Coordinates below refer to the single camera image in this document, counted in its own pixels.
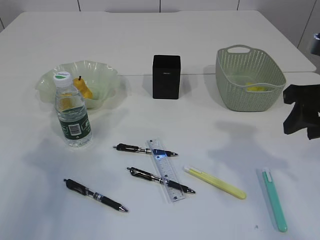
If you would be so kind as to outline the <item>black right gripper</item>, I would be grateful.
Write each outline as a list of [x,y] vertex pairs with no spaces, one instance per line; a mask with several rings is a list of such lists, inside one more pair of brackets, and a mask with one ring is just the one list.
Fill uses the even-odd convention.
[[304,110],[320,116],[320,85],[289,85],[283,91],[283,102],[287,105],[295,103],[287,119],[283,122],[283,131],[286,135],[293,134],[307,128],[309,140],[320,138],[320,125],[309,127],[304,117]]

